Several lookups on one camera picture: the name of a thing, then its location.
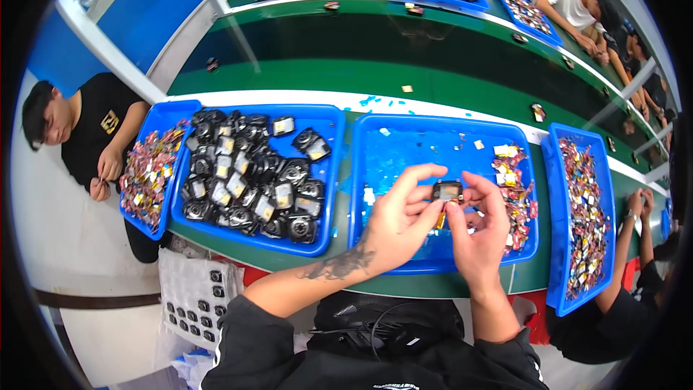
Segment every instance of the green workbench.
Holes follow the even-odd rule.
[[[169,95],[255,89],[355,92],[471,109],[542,130],[548,129],[551,122],[581,127],[609,102],[598,76],[578,64],[570,70],[559,50],[537,40],[515,44],[510,37],[514,30],[496,22],[435,8],[427,8],[424,18],[411,17],[401,3],[387,0],[339,1],[336,14],[324,10],[325,0],[298,0],[250,7],[235,13],[233,20],[221,18],[188,58]],[[489,14],[509,19],[497,0],[488,1]],[[232,7],[251,3],[253,0],[229,0]],[[244,33],[257,58],[255,64],[237,42],[232,22]],[[557,31],[566,51],[590,64],[615,87],[622,87],[610,66],[596,65],[565,32],[560,28]],[[210,57],[220,64],[212,73],[206,71]],[[406,85],[414,91],[403,92],[402,86]],[[529,106],[534,102],[543,105],[546,121],[533,121]],[[346,112],[345,148],[351,147],[351,124],[360,114]],[[624,111],[617,110],[590,130],[605,139],[612,136],[617,152],[610,155],[646,173],[648,160],[641,157],[635,164],[631,152],[648,136],[641,129],[625,134],[622,123],[626,117]],[[531,144],[529,150],[539,196],[540,246],[530,261],[500,268],[503,286],[510,294],[545,289],[548,283],[549,190],[541,148]],[[349,178],[350,169],[351,154],[347,152],[340,165],[339,182]],[[642,184],[614,171],[612,177],[620,220],[624,199]],[[337,191],[333,225],[337,236],[318,258],[249,247],[173,221],[168,229],[238,262],[274,272],[342,252],[347,241],[349,198],[344,191]],[[664,197],[657,192],[655,205],[652,223],[658,224]],[[653,236],[654,244],[658,244],[659,228],[653,229]],[[636,255],[634,234],[629,256]],[[468,296],[466,284],[456,273],[379,276],[351,289],[416,298]]]

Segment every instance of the tattooed arm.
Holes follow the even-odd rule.
[[[248,286],[243,295],[274,316],[285,318],[351,285],[395,269],[419,250],[443,208],[428,202],[431,186],[417,186],[447,169],[428,164],[407,168],[392,189],[379,196],[361,240],[337,256],[285,269]]]

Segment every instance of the gold logo on shirt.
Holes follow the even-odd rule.
[[[118,119],[115,113],[113,113],[113,110],[109,110],[108,115],[103,118],[103,121],[101,121],[101,128],[106,131],[106,134],[111,134],[113,130],[116,129],[118,126],[118,123],[121,120]]]

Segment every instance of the blue wall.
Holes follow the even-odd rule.
[[[202,0],[116,0],[99,27],[143,72]],[[71,95],[91,76],[107,71],[67,27],[56,10],[42,25],[29,70]]]

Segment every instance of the worker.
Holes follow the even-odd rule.
[[[418,182],[446,172],[433,164],[407,168],[377,198],[355,247],[265,276],[231,300],[221,318],[214,367],[200,388],[546,389],[539,357],[528,342],[529,328],[520,327],[500,283],[498,267],[510,229],[500,190],[463,172],[465,204],[428,202],[432,187]],[[467,205],[478,205],[484,217],[464,214]],[[455,263],[469,286],[474,346],[463,341],[463,327],[456,324],[462,319],[451,300],[340,292],[409,261],[442,211],[453,236]],[[477,231],[470,235],[467,223]],[[340,303],[341,296],[351,302]],[[286,318],[317,301],[316,334],[307,351],[294,354],[293,327]],[[440,313],[443,309],[455,312]],[[329,323],[349,314],[352,324],[360,322],[338,329]],[[444,320],[444,328],[430,325]]]
[[[628,213],[616,239],[611,283],[593,300],[566,316],[547,308],[550,344],[569,360],[603,364],[628,358],[642,342],[664,299],[666,279],[657,272],[649,218],[654,209],[652,190],[642,188],[628,197]],[[636,220],[640,234],[640,277],[633,295],[621,286]]]
[[[127,152],[148,111],[149,104],[112,73],[93,76],[68,98],[42,80],[24,102],[22,127],[34,152],[42,144],[61,145],[67,171],[93,200],[102,202],[111,196],[109,183],[118,190]],[[170,233],[154,241],[129,221],[125,225],[137,260],[155,262],[159,246],[168,245]]]
[[[552,21],[565,30],[577,43],[601,65],[611,62],[624,86],[631,76],[624,66],[627,61],[628,33],[622,27],[623,17],[610,0],[536,0],[536,6]],[[597,42],[582,31],[594,26]],[[639,88],[632,97],[633,104],[649,120],[645,94]]]

